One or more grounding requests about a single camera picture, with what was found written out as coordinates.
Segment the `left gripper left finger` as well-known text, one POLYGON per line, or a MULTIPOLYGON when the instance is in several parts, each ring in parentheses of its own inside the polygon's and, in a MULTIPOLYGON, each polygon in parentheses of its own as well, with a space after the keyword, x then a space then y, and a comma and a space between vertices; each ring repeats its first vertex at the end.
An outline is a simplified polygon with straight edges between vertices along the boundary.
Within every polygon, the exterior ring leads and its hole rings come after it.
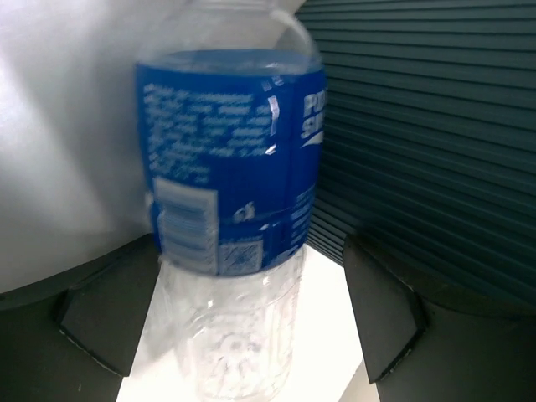
POLYGON ((1 295, 3 401, 114 401, 159 273, 146 234, 1 295))

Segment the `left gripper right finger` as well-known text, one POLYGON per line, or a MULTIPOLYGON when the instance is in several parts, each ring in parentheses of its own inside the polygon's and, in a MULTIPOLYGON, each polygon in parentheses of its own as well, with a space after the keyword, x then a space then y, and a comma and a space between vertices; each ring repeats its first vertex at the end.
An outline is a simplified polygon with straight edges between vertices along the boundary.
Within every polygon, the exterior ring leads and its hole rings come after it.
POLYGON ((534 400, 533 308, 442 281, 355 235, 343 268, 382 401, 534 400))

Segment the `Pocari Sweat clear bottle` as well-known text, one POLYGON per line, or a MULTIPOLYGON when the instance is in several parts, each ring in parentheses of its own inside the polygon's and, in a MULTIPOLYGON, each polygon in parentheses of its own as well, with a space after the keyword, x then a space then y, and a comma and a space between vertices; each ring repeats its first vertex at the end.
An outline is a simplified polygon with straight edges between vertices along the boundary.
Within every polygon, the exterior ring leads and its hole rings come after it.
POLYGON ((276 1, 190 1, 138 53, 137 127, 172 346, 199 401, 290 372, 327 77, 276 1))

